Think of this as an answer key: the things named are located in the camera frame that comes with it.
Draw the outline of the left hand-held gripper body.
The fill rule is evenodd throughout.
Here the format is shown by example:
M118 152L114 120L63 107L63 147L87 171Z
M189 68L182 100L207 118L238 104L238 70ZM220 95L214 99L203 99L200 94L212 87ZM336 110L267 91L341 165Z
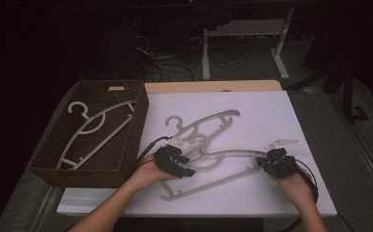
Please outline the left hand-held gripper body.
M178 163L177 158L183 155L183 150L185 148L186 145L181 137L173 137L167 140L166 145L158 148L154 153L157 167L160 170L177 177L177 170L185 164Z

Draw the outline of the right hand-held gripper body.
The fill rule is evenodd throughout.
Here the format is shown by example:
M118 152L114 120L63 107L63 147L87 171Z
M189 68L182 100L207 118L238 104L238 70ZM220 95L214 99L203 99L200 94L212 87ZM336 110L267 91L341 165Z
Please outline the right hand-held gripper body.
M267 145L269 151L266 154L266 159L271 162L270 168L264 170L275 178L286 178L297 172L298 165L293 156L286 155L285 157L276 157L270 154L270 150L286 148L287 146L299 144L298 140L276 139L276 141Z

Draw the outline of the grey plastic clothes hanger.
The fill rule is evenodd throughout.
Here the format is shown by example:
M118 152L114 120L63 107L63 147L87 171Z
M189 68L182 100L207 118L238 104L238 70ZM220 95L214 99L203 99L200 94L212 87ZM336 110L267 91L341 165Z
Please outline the grey plastic clothes hanger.
M107 142L109 142L119 131L121 131L124 126L126 126L132 119L132 115L134 113L134 105L136 104L136 100L129 100L129 101L123 101L117 104L114 104L112 106L107 107L106 109L96 113L93 116L89 116L89 108L86 103L82 101L73 101L68 106L68 112L72 113L72 109L75 106L81 106L83 111L81 112L81 116L85 119L85 122L83 125L73 134L67 145L65 146L58 163L56 165L57 169L60 169L63 164L67 164L70 167L70 170L77 170L79 167L81 167L85 162L87 162L95 153L97 153ZM113 109L120 108L122 106L127 106L130 110L130 114L125 119L125 121L120 124L115 130L112 131L101 143L99 143L90 153L88 153L86 156L81 157L79 161L73 161L66 158L66 154L69 151L71 145L75 141L75 139L79 135L88 135L91 133L94 133L98 131L105 123L106 120L106 114L110 112ZM96 119L100 119L100 122L91 130L86 130L86 127L90 125L93 121Z
M210 142L226 131L233 124L234 117L240 115L239 110L230 109L203 117L186 126L181 116L171 115L165 120L164 125L169 127L175 122L177 131L167 144L180 148L183 155L188 158L196 152L203 154Z
M173 201L236 181L258 171L260 166L256 159L266 156L263 151L243 149L208 152L211 139L203 133L193 135L189 143L198 143L189 150L191 161L184 164L194 174L178 182L161 181L160 185L166 191L159 197L161 200Z

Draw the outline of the brown woven basket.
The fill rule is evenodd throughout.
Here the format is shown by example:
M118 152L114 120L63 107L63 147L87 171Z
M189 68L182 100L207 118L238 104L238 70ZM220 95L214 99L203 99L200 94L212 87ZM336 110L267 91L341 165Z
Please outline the brown woven basket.
M89 108L88 115L106 109L114 104L136 100L131 121L109 142L77 170L70 170L67 164L56 168L58 160L73 136L83 125L81 106L75 106L72 113L68 106L72 102L84 102ZM84 80L75 83L59 104L47 133L30 162L29 170L54 187L61 188L117 188L130 175L137 159L140 140L149 108L149 99L142 80ZM106 114L104 125L96 132L79 135L66 154L68 160L79 161L90 153L130 114L127 106L113 109ZM86 127L94 128L100 119Z

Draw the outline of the person's left hand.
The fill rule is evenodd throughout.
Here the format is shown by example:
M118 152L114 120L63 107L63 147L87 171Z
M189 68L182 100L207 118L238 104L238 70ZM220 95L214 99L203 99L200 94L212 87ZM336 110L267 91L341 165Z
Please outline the person's left hand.
M168 179L174 179L174 176L160 170L155 163L154 156L148 155L131 175L129 183L136 190L141 190L157 181Z

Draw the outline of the person's right hand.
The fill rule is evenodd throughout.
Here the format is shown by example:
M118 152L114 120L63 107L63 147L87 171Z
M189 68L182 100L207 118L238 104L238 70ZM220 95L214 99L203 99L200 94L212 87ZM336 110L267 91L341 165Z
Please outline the person's right hand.
M313 191L300 174L294 173L289 177L280 179L270 175L270 178L283 189L287 199L296 208L304 208L315 204Z

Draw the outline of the white table mat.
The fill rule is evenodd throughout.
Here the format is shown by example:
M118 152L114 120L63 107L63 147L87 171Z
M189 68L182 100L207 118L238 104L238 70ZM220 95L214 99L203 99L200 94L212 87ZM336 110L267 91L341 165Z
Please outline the white table mat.
M211 141L208 152L243 149L267 153L267 145L276 139L298 140L299 144L285 148L287 153L303 161L312 173L319 171L283 91L152 94L149 100L142 147L152 141L162 145L164 136L175 134L175 122L169 127L164 125L171 115L181 116L186 126L217 112L236 109L241 115ZM160 182L144 188L127 206L126 217L265 218L292 217L297 212L262 167L236 181L173 201L159 198L165 193Z

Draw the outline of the dark metal stand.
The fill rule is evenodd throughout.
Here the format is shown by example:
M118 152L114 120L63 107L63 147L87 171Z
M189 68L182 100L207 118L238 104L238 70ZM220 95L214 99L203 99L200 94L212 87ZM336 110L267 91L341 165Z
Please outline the dark metal stand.
M353 124L355 121L368 120L369 117L363 108L353 104L355 75L353 67L348 62L336 61L306 79L289 87L285 87L285 90L298 91L324 75L329 76L323 86L325 93L334 94L339 90L340 86L343 86L343 115L346 117L347 121Z

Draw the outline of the dark hanging cloth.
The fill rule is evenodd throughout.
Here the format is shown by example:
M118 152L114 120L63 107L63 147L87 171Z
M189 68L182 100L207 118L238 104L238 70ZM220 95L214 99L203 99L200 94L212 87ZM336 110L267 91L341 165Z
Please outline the dark hanging cloth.
M191 0L192 24L215 31L218 26L227 25L231 20L231 0Z

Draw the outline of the white metal desk frame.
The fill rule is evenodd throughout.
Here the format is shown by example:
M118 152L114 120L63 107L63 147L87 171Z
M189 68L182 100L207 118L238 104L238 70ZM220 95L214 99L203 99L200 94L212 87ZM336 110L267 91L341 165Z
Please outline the white metal desk frame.
M282 79L288 79L289 74L280 57L281 50L291 24L295 8L290 7L283 18L278 19L245 19L232 20L225 26L219 26L215 31L203 29L202 74L204 80L211 79L208 45L210 37L240 37L240 36L278 36L278 42L271 48L271 54Z

